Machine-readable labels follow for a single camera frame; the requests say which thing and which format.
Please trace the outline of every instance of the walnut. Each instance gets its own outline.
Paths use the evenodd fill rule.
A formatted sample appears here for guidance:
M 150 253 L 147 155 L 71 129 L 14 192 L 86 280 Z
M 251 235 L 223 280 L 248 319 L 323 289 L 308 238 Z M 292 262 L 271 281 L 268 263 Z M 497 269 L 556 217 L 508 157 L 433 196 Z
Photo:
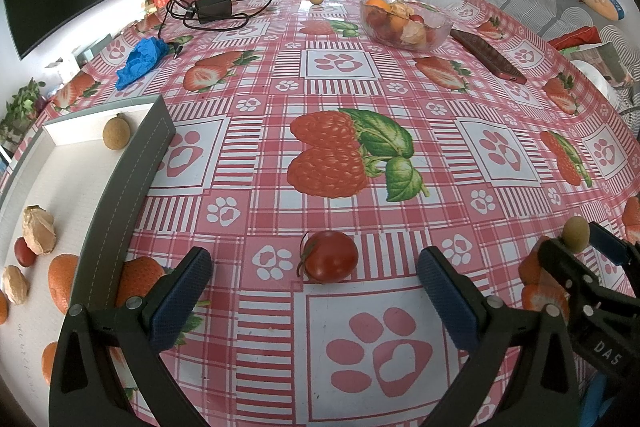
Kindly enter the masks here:
M 22 235 L 33 253 L 50 253 L 56 245 L 53 216 L 37 204 L 27 206 L 22 214 Z
M 2 286 L 6 297 L 19 306 L 27 301 L 29 293 L 29 281 L 17 266 L 6 266 L 2 272 Z

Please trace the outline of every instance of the blue gripper pad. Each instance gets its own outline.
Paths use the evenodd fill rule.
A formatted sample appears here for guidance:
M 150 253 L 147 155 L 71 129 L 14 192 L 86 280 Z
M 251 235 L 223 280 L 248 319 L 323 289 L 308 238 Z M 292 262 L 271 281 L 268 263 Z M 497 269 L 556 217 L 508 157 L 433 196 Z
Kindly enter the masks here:
M 616 266 L 629 262 L 626 243 L 598 223 L 589 223 L 589 243 Z
M 209 252 L 202 248 L 186 267 L 183 268 L 181 265 L 182 263 L 178 264 L 174 271 L 181 271 L 180 275 L 151 317 L 149 324 L 149 344 L 156 353 L 174 347 L 180 330 L 187 322 L 213 272 Z
M 442 259 L 438 261 L 437 254 L 431 250 L 436 250 Z M 453 343 L 458 349 L 472 353 L 480 344 L 478 316 L 441 265 L 443 260 L 449 265 L 449 261 L 435 247 L 422 250 L 418 257 L 418 278 L 449 331 Z

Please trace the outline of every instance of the phone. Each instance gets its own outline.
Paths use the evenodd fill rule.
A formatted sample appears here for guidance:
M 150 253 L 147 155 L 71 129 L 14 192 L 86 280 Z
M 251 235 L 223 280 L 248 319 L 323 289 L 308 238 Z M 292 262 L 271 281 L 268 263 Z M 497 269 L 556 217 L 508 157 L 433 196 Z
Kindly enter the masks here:
M 527 83 L 526 77 L 484 39 L 460 30 L 451 30 L 450 34 L 475 58 L 480 60 L 494 76 L 518 84 Z

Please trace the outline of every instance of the power adapter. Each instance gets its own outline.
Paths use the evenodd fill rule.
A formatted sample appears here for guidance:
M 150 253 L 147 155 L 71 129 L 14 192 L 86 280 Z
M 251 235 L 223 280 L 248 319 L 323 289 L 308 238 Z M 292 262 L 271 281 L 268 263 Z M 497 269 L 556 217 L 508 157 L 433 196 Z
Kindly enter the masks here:
M 197 0 L 194 6 L 200 24 L 227 19 L 232 15 L 231 0 Z

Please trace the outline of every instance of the fruit bowl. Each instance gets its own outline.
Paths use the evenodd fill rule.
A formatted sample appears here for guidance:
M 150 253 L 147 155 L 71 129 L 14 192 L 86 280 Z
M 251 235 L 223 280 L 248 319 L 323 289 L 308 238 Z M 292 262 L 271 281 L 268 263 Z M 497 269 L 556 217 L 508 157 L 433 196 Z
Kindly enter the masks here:
M 416 52 L 439 47 L 453 21 L 435 8 L 401 0 L 361 0 L 360 21 L 365 33 L 387 46 Z

